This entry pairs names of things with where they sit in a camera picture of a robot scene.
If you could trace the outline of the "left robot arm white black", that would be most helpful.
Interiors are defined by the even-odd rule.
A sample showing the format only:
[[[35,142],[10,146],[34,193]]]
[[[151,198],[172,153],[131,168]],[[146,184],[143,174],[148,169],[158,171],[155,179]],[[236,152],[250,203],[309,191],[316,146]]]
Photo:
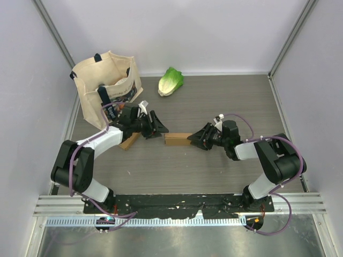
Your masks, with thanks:
[[[84,140],[66,140],[61,144],[51,171],[51,180],[78,193],[107,214],[114,209],[113,190],[93,178],[94,160],[105,151],[118,146],[134,133],[156,138],[168,133],[155,111],[148,112],[144,103],[125,104],[121,113],[105,129]]]

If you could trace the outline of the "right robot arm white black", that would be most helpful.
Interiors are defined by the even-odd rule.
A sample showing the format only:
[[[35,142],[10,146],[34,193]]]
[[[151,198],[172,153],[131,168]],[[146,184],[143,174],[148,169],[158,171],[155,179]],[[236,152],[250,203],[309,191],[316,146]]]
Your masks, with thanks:
[[[307,170],[304,158],[285,134],[243,142],[233,120],[215,125],[207,123],[187,139],[203,150],[210,150],[214,145],[223,147],[227,157],[233,161],[259,159],[263,173],[242,193],[241,206],[247,211],[255,211],[270,193]]]

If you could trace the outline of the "brown cardboard box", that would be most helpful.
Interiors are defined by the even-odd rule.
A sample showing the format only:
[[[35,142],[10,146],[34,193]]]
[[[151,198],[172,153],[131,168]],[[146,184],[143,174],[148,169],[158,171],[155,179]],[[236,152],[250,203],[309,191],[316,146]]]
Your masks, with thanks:
[[[122,142],[119,147],[123,150],[128,150],[141,136],[140,133],[133,133],[131,137]]]

